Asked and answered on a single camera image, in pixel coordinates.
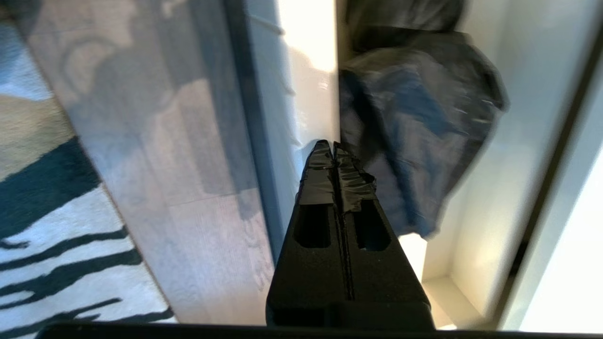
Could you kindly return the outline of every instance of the hanging clothes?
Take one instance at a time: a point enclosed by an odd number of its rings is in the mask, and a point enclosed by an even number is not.
[[[458,0],[349,2],[361,54],[341,67],[341,140],[375,176],[397,235],[434,234],[447,194],[506,106],[494,66],[453,31],[462,9]]]

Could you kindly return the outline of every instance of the black stripe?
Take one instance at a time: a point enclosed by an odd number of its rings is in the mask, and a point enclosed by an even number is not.
[[[25,248],[27,248],[29,243],[30,243],[29,241],[12,243],[12,242],[8,242],[6,240],[0,240],[0,249],[4,249],[4,250],[25,249]]]
[[[93,309],[111,305],[113,303],[118,303],[120,301],[121,301],[120,298],[112,298],[112,299],[105,300],[100,303],[96,303],[94,305],[74,309],[73,311],[61,312],[61,313],[53,315],[50,318],[46,318],[37,323],[33,323],[31,325],[21,326],[21,327],[17,327],[17,328],[11,328],[7,331],[0,332],[0,339],[16,338],[16,337],[21,337],[23,335],[33,334],[33,333],[41,331],[44,327],[51,325],[53,323],[74,320],[78,315],[80,315],[84,312],[88,312]],[[95,314],[95,315],[90,315],[90,316],[87,316],[84,318],[78,318],[78,320],[84,320],[84,321],[91,322],[92,320],[95,320],[96,318],[98,318],[98,316],[99,316],[99,314]]]
[[[0,288],[0,296],[7,296],[9,294],[24,291],[33,293],[26,299],[0,305],[0,309],[7,309],[27,303],[33,303],[48,296],[53,296],[65,288],[73,285],[76,281],[80,280],[87,274],[100,272],[109,267],[119,265],[138,265],[140,263],[142,263],[140,254],[138,254],[136,249],[131,249],[126,252],[59,266],[53,269],[50,274]]]
[[[147,314],[136,314],[131,317],[114,320],[115,323],[151,323],[158,320],[169,319],[174,316],[171,308],[167,308],[163,312],[152,312]]]
[[[36,253],[26,258],[15,259],[7,262],[0,262],[0,271],[14,270],[15,268],[35,264],[37,262],[44,261],[49,258],[56,258],[70,249],[90,244],[94,241],[125,239],[127,236],[128,232],[126,231],[125,226],[122,226],[121,230],[117,230],[115,232],[86,234],[78,236],[76,238],[63,240],[58,244],[50,247],[49,249],[46,249],[45,251]]]
[[[77,138],[72,138],[0,182],[0,239],[21,233],[99,183]],[[2,244],[3,248],[14,247],[5,241]]]

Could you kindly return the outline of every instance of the wooden floor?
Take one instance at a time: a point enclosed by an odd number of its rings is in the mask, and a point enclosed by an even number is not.
[[[263,324],[273,264],[220,2],[9,5],[179,320]]]

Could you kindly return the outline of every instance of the black clamp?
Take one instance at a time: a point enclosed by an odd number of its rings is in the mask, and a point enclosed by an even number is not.
[[[268,299],[268,325],[434,331],[430,304],[374,178],[341,144],[306,162]]]

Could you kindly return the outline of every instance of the zebra striped rug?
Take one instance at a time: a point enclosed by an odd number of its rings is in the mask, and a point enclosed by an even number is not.
[[[0,339],[175,322],[14,27],[0,21]]]

